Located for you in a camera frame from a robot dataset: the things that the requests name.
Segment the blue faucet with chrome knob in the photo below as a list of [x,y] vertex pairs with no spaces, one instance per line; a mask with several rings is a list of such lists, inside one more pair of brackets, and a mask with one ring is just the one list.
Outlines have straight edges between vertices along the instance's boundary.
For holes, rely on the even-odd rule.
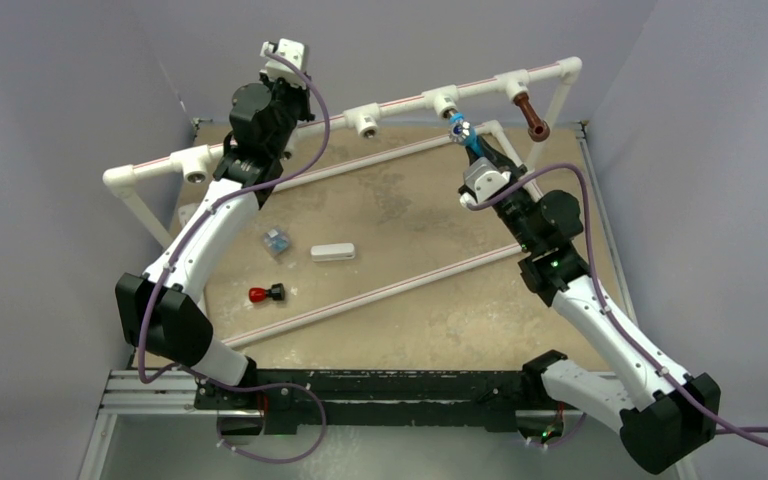
[[474,142],[479,142],[479,135],[472,124],[465,119],[462,113],[452,113],[449,118],[449,138],[452,142],[465,148]]

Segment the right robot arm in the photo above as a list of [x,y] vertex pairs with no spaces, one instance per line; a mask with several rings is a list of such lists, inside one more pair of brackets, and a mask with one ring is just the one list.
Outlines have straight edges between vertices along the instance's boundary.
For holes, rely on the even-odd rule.
[[516,185],[526,175],[486,141],[464,147],[469,165],[459,188],[461,204],[483,203],[496,213],[526,256],[518,266],[528,289],[569,321],[614,372],[608,380],[565,355],[543,354],[525,367],[524,399],[536,407],[569,404],[615,432],[630,457],[658,474],[713,440],[721,390],[707,374],[694,376],[664,354],[605,291],[577,235],[591,237],[584,198],[552,190],[534,198]]

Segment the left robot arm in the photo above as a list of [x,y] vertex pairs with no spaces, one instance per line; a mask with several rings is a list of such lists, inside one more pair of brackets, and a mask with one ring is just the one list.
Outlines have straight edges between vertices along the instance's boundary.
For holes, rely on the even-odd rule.
[[232,240],[271,195],[297,125],[314,117],[304,86],[262,74],[240,87],[203,202],[155,262],[115,286],[125,341],[220,382],[220,397],[235,409],[255,402],[258,382],[247,375],[249,358],[216,336],[198,302]]

